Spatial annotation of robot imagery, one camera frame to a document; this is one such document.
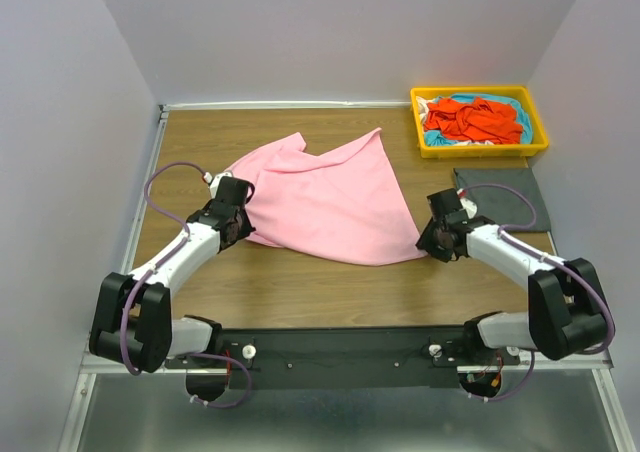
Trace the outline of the pink t-shirt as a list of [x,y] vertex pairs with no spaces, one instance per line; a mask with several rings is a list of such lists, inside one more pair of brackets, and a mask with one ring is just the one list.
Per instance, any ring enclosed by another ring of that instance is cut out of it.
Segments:
[[305,148],[295,133],[230,166],[255,187],[250,241],[365,266],[424,257],[380,129],[321,155]]

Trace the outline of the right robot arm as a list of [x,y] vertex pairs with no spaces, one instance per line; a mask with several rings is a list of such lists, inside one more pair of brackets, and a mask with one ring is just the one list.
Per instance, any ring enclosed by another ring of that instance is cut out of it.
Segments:
[[558,361],[607,349],[616,328],[593,264],[548,254],[512,236],[512,225],[470,216],[463,194],[450,188],[428,196],[432,217],[417,248],[444,263],[470,258],[494,268],[526,292],[527,310],[467,321],[462,356],[480,364],[498,349],[517,347]]

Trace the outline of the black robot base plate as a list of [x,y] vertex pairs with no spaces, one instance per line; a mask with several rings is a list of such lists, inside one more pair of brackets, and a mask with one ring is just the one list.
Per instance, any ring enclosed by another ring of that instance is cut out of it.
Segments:
[[470,373],[488,387],[501,367],[519,364],[506,349],[473,345],[461,325],[226,329],[216,351],[233,363],[178,356],[192,392],[430,387],[456,388]]

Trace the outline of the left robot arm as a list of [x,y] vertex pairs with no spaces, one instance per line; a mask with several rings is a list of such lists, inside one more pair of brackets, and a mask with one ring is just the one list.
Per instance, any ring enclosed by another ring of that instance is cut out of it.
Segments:
[[181,232],[149,262],[112,272],[99,289],[89,352],[154,372],[166,359],[188,355],[201,367],[222,352],[221,326],[201,317],[172,317],[172,299],[206,262],[254,232],[246,211],[255,186],[226,172],[210,181],[211,199],[191,214]]

